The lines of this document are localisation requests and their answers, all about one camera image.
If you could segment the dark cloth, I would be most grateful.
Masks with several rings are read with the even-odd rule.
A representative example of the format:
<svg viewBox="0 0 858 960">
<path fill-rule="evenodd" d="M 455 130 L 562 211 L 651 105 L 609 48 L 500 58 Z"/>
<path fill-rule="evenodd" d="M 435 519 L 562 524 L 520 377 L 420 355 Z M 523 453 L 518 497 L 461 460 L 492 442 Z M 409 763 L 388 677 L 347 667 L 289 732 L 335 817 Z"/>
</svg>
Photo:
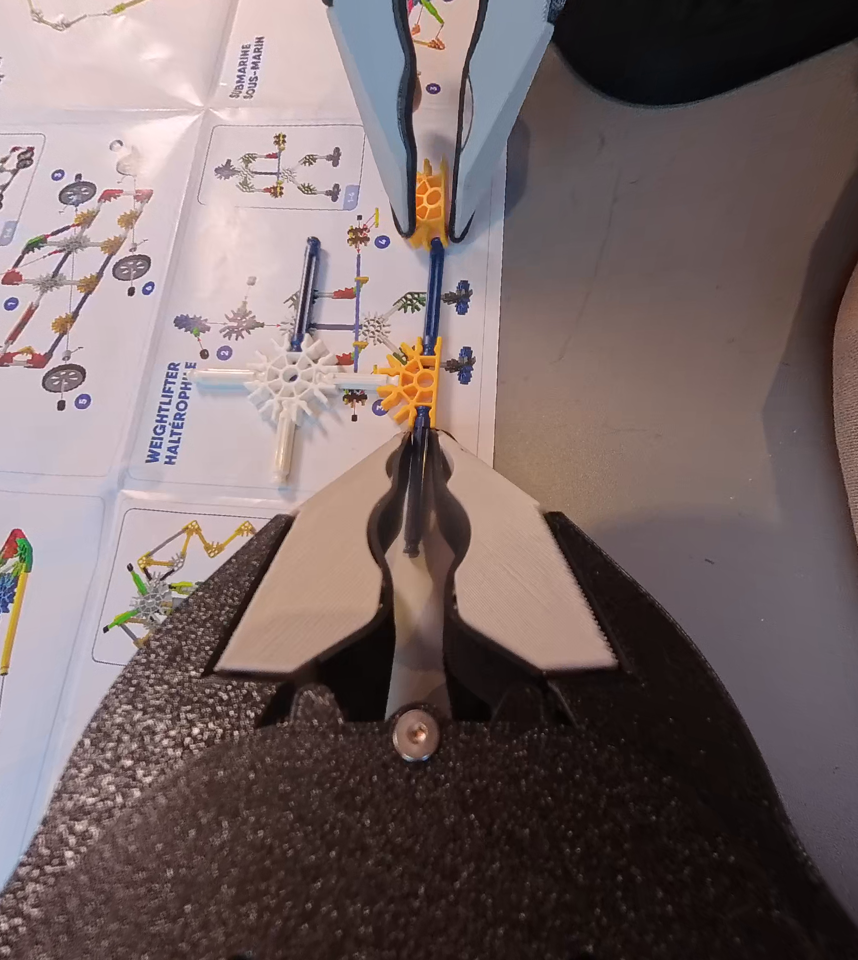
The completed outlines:
<svg viewBox="0 0 858 960">
<path fill-rule="evenodd" d="M 613 100 L 699 102 L 858 39 L 858 1 L 567 1 L 553 42 Z"/>
</svg>

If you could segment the white printed instruction sheet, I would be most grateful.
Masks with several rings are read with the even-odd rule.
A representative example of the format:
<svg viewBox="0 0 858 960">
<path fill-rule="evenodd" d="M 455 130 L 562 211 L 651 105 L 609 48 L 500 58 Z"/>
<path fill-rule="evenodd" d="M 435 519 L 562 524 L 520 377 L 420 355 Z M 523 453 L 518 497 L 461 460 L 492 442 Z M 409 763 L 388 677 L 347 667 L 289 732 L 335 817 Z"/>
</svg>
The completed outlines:
<svg viewBox="0 0 858 960">
<path fill-rule="evenodd" d="M 296 424 L 190 369 L 340 373 L 423 333 L 325 2 L 0 2 L 0 891 L 102 692 L 218 567 L 403 425 L 376 390 Z"/>
</svg>

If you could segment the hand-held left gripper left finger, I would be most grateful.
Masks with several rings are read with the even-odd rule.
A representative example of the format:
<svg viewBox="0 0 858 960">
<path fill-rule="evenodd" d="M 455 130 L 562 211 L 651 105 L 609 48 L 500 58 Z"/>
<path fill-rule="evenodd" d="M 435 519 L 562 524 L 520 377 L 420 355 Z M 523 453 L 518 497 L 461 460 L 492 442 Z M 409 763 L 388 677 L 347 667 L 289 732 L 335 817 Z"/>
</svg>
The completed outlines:
<svg viewBox="0 0 858 960">
<path fill-rule="evenodd" d="M 386 555 L 402 527 L 409 445 L 393 436 L 301 506 L 216 673 L 320 683 L 347 720 L 385 718 L 396 639 Z"/>
</svg>

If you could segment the orange fan-shaped connector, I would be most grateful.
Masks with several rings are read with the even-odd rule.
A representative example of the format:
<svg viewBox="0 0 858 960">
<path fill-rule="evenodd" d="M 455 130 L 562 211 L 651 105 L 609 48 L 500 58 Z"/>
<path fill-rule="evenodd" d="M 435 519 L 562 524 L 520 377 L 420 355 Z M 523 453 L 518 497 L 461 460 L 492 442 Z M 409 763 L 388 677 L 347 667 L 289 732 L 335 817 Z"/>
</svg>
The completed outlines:
<svg viewBox="0 0 858 960">
<path fill-rule="evenodd" d="M 428 252 L 435 239 L 448 245 L 449 214 L 448 159 L 444 155 L 434 167 L 428 158 L 415 173 L 415 229 L 409 238 L 411 246 Z"/>
<path fill-rule="evenodd" d="M 440 338 L 430 350 L 422 337 L 414 345 L 403 342 L 400 355 L 389 354 L 387 366 L 374 368 L 376 375 L 387 378 L 387 384 L 376 388 L 383 410 L 398 424 L 414 429 L 419 412 L 426 411 L 429 426 L 436 427 L 440 361 L 435 348 L 441 345 Z"/>
</svg>

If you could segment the white snowflake connector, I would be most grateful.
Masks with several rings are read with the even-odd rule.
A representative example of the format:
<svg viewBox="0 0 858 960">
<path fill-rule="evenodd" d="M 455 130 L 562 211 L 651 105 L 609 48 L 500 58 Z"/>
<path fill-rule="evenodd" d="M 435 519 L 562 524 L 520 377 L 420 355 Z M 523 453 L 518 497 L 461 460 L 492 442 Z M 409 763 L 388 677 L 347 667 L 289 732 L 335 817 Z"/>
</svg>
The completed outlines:
<svg viewBox="0 0 858 960">
<path fill-rule="evenodd" d="M 243 380 L 248 399 L 260 417 L 276 423 L 285 415 L 298 424 L 302 414 L 316 415 L 339 391 L 336 356 L 324 341 L 307 334 L 300 350 L 271 341 L 267 353 L 256 353 Z"/>
</svg>

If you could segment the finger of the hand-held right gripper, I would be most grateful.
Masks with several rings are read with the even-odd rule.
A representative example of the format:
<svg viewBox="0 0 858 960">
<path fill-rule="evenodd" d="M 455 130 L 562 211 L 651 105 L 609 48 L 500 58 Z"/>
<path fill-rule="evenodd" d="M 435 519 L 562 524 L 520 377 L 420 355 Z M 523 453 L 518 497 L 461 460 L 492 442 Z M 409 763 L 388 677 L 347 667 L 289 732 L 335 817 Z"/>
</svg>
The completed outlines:
<svg viewBox="0 0 858 960">
<path fill-rule="evenodd" d="M 405 1 L 326 1 L 327 18 L 399 234 L 416 226 L 414 45 Z"/>
<path fill-rule="evenodd" d="M 480 2 L 461 75 L 447 226 L 467 234 L 554 32 L 548 1 Z"/>
</svg>

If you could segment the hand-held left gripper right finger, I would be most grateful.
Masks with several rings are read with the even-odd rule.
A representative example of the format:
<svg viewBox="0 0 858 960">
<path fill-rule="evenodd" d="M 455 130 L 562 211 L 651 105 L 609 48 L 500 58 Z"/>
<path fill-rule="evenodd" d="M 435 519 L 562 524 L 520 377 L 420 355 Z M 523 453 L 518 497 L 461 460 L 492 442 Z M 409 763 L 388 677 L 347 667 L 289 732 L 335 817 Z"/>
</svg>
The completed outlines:
<svg viewBox="0 0 858 960">
<path fill-rule="evenodd" d="M 435 517 L 453 554 L 443 588 L 452 715 L 493 718 L 513 690 L 619 668 L 616 652 L 537 501 L 435 434 Z"/>
</svg>

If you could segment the blue plastic rod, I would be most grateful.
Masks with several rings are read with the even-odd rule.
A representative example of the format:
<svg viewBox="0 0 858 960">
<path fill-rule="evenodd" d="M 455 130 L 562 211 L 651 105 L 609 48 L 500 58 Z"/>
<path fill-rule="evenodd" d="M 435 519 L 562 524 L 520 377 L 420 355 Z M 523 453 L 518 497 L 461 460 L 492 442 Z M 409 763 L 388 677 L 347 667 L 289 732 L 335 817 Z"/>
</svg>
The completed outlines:
<svg viewBox="0 0 858 960">
<path fill-rule="evenodd" d="M 438 339 L 440 309 L 442 305 L 445 245 L 435 237 L 430 245 L 430 273 L 427 283 L 425 319 L 423 328 L 423 354 L 435 355 Z"/>
<path fill-rule="evenodd" d="M 427 511 L 430 506 L 431 437 L 431 408 L 420 405 L 416 408 L 414 425 L 411 429 L 411 455 L 404 518 L 403 552 L 410 558 L 416 558 L 420 554 L 427 523 Z"/>
<path fill-rule="evenodd" d="M 302 352 L 303 340 L 310 328 L 313 302 L 315 297 L 315 280 L 321 256 L 320 241 L 315 236 L 306 240 L 300 285 L 296 300 L 296 313 L 290 339 L 290 351 Z"/>
</svg>

